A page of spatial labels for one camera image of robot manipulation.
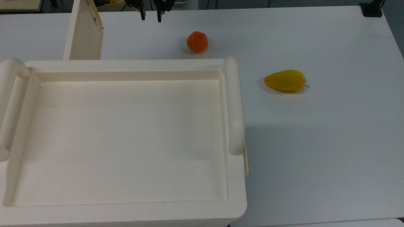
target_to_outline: orange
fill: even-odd
[[[188,36],[187,46],[197,54],[202,53],[208,48],[208,37],[202,32],[195,31]]]
[[[264,81],[268,86],[280,92],[296,93],[304,88],[306,78],[300,71],[285,70],[265,77]]]

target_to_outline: tray handle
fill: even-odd
[[[243,151],[246,133],[237,59],[235,57],[225,58],[222,72],[225,75],[227,112],[229,115],[229,145],[227,151],[231,155],[237,156]]]
[[[0,162],[5,161],[10,154],[9,149],[23,101],[24,86],[18,85],[30,74],[28,67],[18,59],[11,58],[0,63]],[[14,87],[17,90],[12,96]]]

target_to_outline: floor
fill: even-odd
[[[70,13],[72,11],[74,0],[55,1],[58,3],[57,7],[53,7],[50,0],[44,0],[42,6],[43,12]],[[217,8],[355,6],[360,2],[370,2],[370,0],[218,0]],[[145,4],[145,8],[146,10],[150,10],[150,5]],[[215,9],[215,0],[199,0],[199,9],[206,8]],[[404,58],[404,0],[386,0],[383,6],[383,12]]]

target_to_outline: white table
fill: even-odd
[[[398,219],[382,219],[368,221],[344,221],[307,225],[283,225],[282,227],[404,227]]]
[[[384,17],[358,6],[100,15],[102,59],[239,60],[250,175],[232,227],[404,216],[404,61]],[[62,59],[69,14],[0,20],[0,60]],[[209,37],[200,55],[185,44],[195,30]],[[285,69],[310,88],[262,84]]]

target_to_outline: white tray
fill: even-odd
[[[2,224],[225,226],[244,213],[235,58],[26,65],[1,97]],[[18,60],[0,65],[5,84],[17,72]]]

